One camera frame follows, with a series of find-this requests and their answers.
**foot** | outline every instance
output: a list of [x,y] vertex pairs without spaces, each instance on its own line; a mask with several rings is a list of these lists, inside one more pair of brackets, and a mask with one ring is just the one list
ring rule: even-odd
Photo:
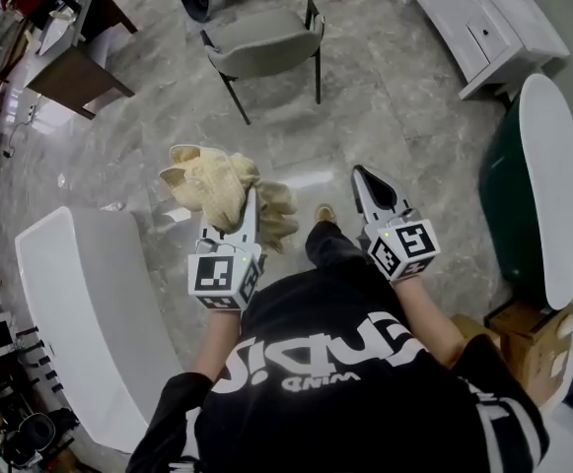
[[315,219],[318,223],[321,221],[328,221],[329,223],[336,224],[336,216],[334,215],[334,210],[327,203],[322,203],[317,207],[315,212]]

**jeans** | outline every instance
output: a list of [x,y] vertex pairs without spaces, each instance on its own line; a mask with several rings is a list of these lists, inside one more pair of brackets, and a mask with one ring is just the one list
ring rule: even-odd
[[306,253],[317,268],[344,263],[354,259],[369,262],[365,253],[354,245],[334,223],[320,221],[306,240]]

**marble floor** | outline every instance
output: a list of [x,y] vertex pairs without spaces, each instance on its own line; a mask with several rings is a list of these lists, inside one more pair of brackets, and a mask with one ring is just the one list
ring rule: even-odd
[[[442,254],[425,277],[447,313],[477,319],[506,293],[476,192],[481,157],[504,114],[486,94],[461,101],[462,76],[446,46],[414,4],[400,0],[314,0],[326,17],[322,104],[315,104],[314,62],[277,77],[236,83],[252,121],[246,126],[203,51],[179,0],[116,0],[140,30],[118,30],[109,69],[135,91],[104,100],[89,121],[41,101],[31,126],[13,138],[0,161],[0,276],[4,307],[31,325],[14,238],[61,205],[103,207],[119,201],[138,222],[144,254],[175,348],[188,365],[205,312],[186,293],[185,257],[198,219],[175,224],[175,200],[158,177],[173,144],[241,152],[266,178],[296,192],[300,231],[271,254],[266,285],[310,267],[303,250],[320,202],[356,237],[360,221],[349,187],[353,165],[394,175],[433,222]],[[307,0],[222,0],[207,29],[263,9],[305,13]],[[36,95],[13,75],[1,121],[8,134]],[[49,405],[60,402],[45,386]],[[92,381],[92,393],[95,383]],[[121,471],[126,457],[78,432],[76,451],[103,471]]]

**white bathtub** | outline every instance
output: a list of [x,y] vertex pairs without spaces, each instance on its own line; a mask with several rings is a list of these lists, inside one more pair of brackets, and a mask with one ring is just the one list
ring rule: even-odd
[[131,214],[60,207],[16,238],[30,313],[91,438],[132,452],[181,372]]

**black t-shirt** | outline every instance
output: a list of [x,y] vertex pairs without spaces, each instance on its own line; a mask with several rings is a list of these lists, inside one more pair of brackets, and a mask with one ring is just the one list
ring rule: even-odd
[[445,369],[364,263],[258,292],[241,329],[215,384],[168,382],[128,472],[510,473],[546,453],[540,413],[489,338]]

